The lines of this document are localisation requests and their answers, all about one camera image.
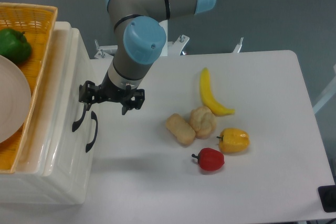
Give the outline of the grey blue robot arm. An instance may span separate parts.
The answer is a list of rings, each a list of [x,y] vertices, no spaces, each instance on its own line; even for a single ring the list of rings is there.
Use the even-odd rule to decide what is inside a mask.
[[[216,0],[104,0],[113,24],[117,50],[100,85],[86,81],[79,101],[92,104],[116,102],[122,113],[140,109],[145,96],[139,84],[161,55],[166,32],[161,22],[197,15],[214,8]]]

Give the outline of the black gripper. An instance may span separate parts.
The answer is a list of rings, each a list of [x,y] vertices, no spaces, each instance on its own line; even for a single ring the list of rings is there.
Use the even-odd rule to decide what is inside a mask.
[[[119,88],[113,84],[108,76],[105,76],[98,86],[92,81],[85,81],[79,86],[78,101],[84,104],[84,111],[89,111],[95,102],[116,102],[122,104],[122,115],[128,111],[139,110],[145,100],[144,89]]]

